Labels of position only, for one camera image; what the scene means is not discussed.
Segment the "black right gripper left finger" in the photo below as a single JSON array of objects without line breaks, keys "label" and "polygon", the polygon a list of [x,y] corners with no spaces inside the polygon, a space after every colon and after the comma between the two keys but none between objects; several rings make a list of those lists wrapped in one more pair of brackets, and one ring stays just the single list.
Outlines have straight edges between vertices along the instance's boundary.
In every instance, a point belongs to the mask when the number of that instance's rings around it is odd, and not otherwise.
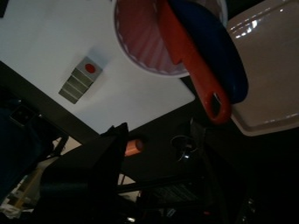
[{"label": "black right gripper left finger", "polygon": [[117,224],[117,177],[126,139],[122,123],[45,168],[32,224]]}]

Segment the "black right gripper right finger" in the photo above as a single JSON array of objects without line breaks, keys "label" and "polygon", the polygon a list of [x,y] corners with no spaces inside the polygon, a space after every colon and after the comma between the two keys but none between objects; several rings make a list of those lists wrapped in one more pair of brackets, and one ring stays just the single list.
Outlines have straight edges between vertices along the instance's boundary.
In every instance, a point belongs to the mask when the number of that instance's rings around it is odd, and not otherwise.
[{"label": "black right gripper right finger", "polygon": [[190,138],[206,172],[220,224],[273,224],[271,211],[257,194],[257,182],[208,144],[208,131],[190,120]]}]

